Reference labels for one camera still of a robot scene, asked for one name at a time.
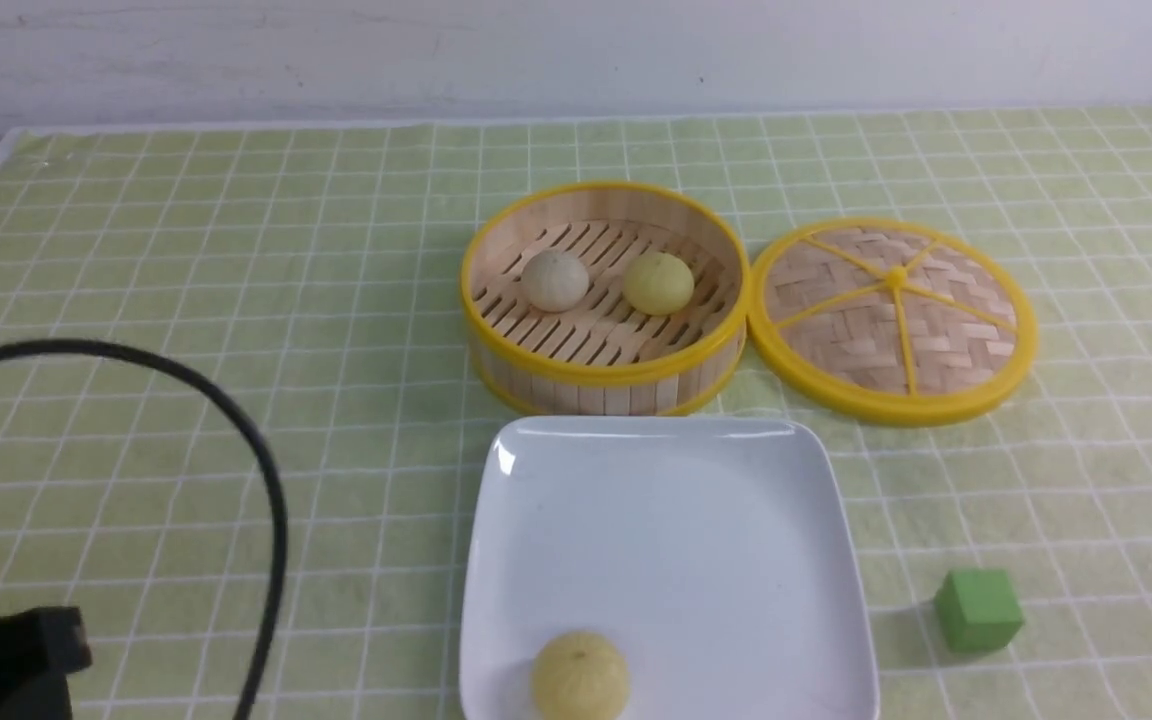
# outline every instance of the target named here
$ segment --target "bamboo steamer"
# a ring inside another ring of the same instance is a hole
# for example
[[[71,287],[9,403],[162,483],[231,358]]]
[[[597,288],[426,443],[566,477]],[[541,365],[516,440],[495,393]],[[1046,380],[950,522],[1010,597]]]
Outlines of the bamboo steamer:
[[[563,313],[530,306],[518,278],[544,250],[577,256],[590,290]],[[696,291],[673,314],[621,295],[626,266],[658,250]],[[712,211],[662,188],[578,183],[516,202],[476,234],[461,266],[468,350],[483,381],[523,414],[682,415],[736,369],[751,300],[749,259]]]
[[[987,256],[915,223],[842,218],[787,234],[753,270],[763,358],[823,406],[938,425],[1002,404],[1024,381],[1038,321]]]

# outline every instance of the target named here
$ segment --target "table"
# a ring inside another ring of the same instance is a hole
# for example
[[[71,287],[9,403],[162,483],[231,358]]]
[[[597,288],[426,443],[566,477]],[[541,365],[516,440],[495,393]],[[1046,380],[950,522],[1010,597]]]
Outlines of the table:
[[[949,429],[827,414],[746,353],[707,414],[829,450],[887,720],[1152,717],[1152,108],[161,128],[20,136],[0,167],[0,341],[115,338],[215,376],[287,471],[271,717],[454,719],[477,477],[513,417],[457,296],[477,225],[577,179],[675,187],[756,252],[895,215],[991,253],[1043,324],[1009,404]],[[0,369],[0,612],[77,602],[78,717],[227,717],[265,584],[250,458],[172,382]],[[950,655],[927,600],[1002,566],[1028,627]]]

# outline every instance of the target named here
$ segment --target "green cube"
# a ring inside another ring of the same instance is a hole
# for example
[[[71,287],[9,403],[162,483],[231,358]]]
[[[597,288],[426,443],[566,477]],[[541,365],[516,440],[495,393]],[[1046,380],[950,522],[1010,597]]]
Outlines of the green cube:
[[[934,602],[945,644],[954,652],[1002,650],[1025,624],[1007,570],[950,570]]]

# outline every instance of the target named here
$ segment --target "white plate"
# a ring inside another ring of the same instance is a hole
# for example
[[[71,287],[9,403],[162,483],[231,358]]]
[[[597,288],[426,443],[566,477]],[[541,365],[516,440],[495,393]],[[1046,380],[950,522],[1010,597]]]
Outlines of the white plate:
[[[622,720],[873,720],[878,673],[829,461],[732,418],[531,418],[500,430],[461,627],[467,720],[535,717],[532,657],[602,632]]]

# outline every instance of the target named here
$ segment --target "black cable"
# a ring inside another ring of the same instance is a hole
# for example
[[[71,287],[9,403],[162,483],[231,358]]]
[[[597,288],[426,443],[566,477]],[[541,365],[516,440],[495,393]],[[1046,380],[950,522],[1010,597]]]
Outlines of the black cable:
[[[279,605],[283,600],[283,584],[287,583],[287,500],[283,497],[283,484],[279,480],[278,465],[268,444],[262,437],[256,423],[243,414],[242,407],[234,402],[223,389],[211,382],[197,370],[168,359],[154,353],[137,350],[137,348],[104,342],[99,340],[70,340],[69,338],[43,338],[0,344],[0,363],[17,361],[23,357],[44,355],[86,355],[106,361],[120,361],[129,365],[138,365],[157,370],[187,386],[196,388],[202,395],[228,418],[256,455],[256,465],[260,468],[265,479],[265,492],[270,497],[270,516],[274,524],[273,560],[270,561],[270,588],[265,593],[265,611],[262,613],[260,629],[256,632],[256,647],[252,651],[251,666],[247,669],[247,680],[238,694],[238,706],[234,710],[237,720],[247,720],[256,705],[256,694],[260,691],[265,665],[270,661],[270,649],[274,644],[274,630],[278,626]]]

